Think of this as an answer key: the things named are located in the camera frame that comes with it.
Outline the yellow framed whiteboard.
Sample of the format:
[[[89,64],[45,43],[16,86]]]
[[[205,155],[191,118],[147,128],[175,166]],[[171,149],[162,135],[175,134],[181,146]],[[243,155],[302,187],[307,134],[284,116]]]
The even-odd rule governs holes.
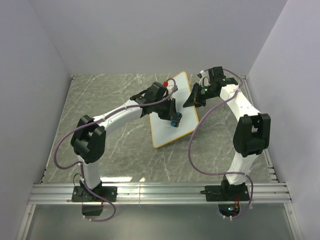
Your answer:
[[[199,123],[196,107],[183,107],[192,90],[187,73],[182,71],[173,78],[178,87],[178,91],[173,94],[176,111],[182,114],[182,118],[178,126],[174,127],[170,121],[160,119],[157,113],[149,115],[152,145],[156,149],[192,133]]]

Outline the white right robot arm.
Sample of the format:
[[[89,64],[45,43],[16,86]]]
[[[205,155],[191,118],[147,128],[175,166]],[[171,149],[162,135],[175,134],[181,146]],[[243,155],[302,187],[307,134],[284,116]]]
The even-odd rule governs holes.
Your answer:
[[[206,100],[219,97],[222,102],[210,109],[199,123],[224,104],[228,105],[237,120],[232,140],[235,155],[229,170],[223,173],[228,183],[220,188],[220,193],[226,200],[232,200],[238,195],[237,186],[246,182],[253,162],[270,143],[270,115],[257,110],[242,93],[241,86],[233,77],[212,80],[208,86],[195,83],[183,104],[184,108],[204,107]]]

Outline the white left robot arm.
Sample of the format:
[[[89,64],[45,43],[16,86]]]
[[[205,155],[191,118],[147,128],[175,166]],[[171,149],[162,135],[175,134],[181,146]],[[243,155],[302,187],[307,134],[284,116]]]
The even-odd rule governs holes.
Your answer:
[[[179,126],[182,114],[176,110],[175,98],[153,104],[163,98],[163,96],[147,98],[147,91],[144,90],[104,115],[94,118],[88,115],[81,117],[78,126],[87,124],[90,126],[77,130],[70,143],[82,165],[82,184],[86,185],[83,195],[89,201],[96,201],[101,196],[99,186],[102,181],[99,176],[98,160],[105,152],[108,135],[125,124],[151,113],[156,113],[161,120],[169,121],[172,127]]]

